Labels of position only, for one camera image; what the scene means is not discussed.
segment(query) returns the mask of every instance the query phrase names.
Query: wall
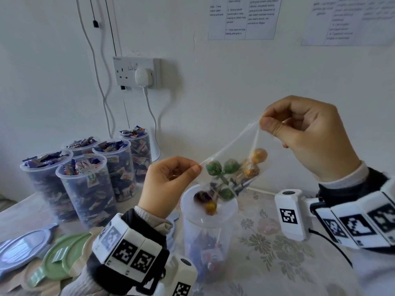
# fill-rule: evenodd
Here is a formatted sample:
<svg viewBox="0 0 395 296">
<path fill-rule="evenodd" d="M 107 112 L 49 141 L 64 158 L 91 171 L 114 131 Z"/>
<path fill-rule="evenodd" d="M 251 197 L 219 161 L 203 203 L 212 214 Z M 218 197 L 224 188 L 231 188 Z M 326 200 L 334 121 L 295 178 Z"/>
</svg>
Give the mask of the wall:
<svg viewBox="0 0 395 296">
<path fill-rule="evenodd" d="M 149 126 L 142 92 L 114 84 L 106 7 L 93 0 L 96 12 L 96 1 L 104 8 L 96 14 L 103 38 L 91 26 L 88 0 L 81 11 L 114 128 L 127 127 L 123 99 L 131 126 Z M 114 0 L 122 54 L 163 58 L 164 88 L 149 93 L 163 157 L 203 161 L 267 105 L 295 94 L 337 105 L 360 157 L 395 173 L 395 46 L 301 47 L 312 1 L 282 1 L 274 40 L 208 41 L 208 0 Z M 22 159 L 77 136 L 108 135 L 75 0 L 0 0 L 0 31 L 0 193 L 22 199 L 32 191 L 19 171 Z M 254 185 L 316 190 L 290 151 Z"/>
</svg>

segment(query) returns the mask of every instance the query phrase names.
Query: paper sheet on wall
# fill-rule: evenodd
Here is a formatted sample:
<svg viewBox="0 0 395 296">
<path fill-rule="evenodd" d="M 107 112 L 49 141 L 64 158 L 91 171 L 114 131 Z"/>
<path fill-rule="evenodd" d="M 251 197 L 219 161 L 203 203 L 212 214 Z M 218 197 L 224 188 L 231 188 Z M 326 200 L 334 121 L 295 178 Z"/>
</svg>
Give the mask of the paper sheet on wall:
<svg viewBox="0 0 395 296">
<path fill-rule="evenodd" d="M 281 0 L 210 0 L 209 40 L 273 39 Z"/>
<path fill-rule="evenodd" d="M 374 46 L 395 38 L 395 0 L 314 0 L 304 46 Z"/>
</svg>

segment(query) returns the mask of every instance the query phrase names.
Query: table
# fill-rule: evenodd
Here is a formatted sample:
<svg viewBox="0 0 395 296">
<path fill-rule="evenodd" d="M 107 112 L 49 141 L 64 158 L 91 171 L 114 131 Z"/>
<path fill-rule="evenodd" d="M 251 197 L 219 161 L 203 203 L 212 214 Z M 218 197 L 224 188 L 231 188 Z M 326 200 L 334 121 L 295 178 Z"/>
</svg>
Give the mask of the table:
<svg viewBox="0 0 395 296">
<path fill-rule="evenodd" d="M 138 199 L 139 195 L 118 204 L 120 211 L 134 207 Z M 204 286 L 194 296 L 359 295 L 353 270 L 325 239 L 312 236 L 308 242 L 298 243 L 282 235 L 273 195 L 247 190 L 237 201 L 239 211 L 226 273 L 221 280 Z M 16 238 L 54 221 L 47 205 L 39 195 L 33 194 L 0 213 L 0 241 Z M 313 220 L 313 228 L 323 233 L 317 220 Z M 82 230 L 81 225 L 61 225 L 56 235 L 78 230 Z M 184 253 L 182 218 L 176 222 L 174 238 L 176 252 Z M 350 257 L 347 249 L 342 250 Z M 0 295 L 5 293 L 4 289 L 0 284 Z M 9 295 L 34 294 L 15 291 Z"/>
</svg>

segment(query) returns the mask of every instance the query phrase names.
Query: sleeve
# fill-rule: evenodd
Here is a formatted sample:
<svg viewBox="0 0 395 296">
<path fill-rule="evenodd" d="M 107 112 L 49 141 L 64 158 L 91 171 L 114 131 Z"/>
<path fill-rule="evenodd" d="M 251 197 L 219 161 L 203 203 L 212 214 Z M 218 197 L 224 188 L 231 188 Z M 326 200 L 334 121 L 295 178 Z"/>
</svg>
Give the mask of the sleeve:
<svg viewBox="0 0 395 296">
<path fill-rule="evenodd" d="M 364 162 L 343 179 L 319 184 L 327 189 L 350 188 L 363 183 L 369 169 Z M 394 295 L 395 291 L 395 255 L 382 254 L 365 249 L 352 253 L 352 264 L 358 283 L 364 295 Z"/>
<path fill-rule="evenodd" d="M 158 218 L 147 211 L 136 206 L 134 208 L 136 214 L 149 224 L 153 229 L 162 235 L 167 235 L 173 225 L 166 219 Z M 109 296 L 106 290 L 98 285 L 89 275 L 86 266 L 81 275 L 72 283 L 68 284 L 61 292 L 60 296 Z"/>
</svg>

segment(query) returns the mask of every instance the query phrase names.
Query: wall socket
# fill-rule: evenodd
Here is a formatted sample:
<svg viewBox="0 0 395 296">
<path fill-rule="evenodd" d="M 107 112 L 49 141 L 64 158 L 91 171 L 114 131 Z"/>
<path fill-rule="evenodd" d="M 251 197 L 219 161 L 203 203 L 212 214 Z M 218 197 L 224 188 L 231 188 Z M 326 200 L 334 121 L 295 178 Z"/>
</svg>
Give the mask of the wall socket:
<svg viewBox="0 0 395 296">
<path fill-rule="evenodd" d="M 137 68 L 149 69 L 152 73 L 153 84 L 148 88 L 161 88 L 160 59 L 145 57 L 113 57 L 116 83 L 120 86 L 139 88 L 134 74 Z"/>
</svg>

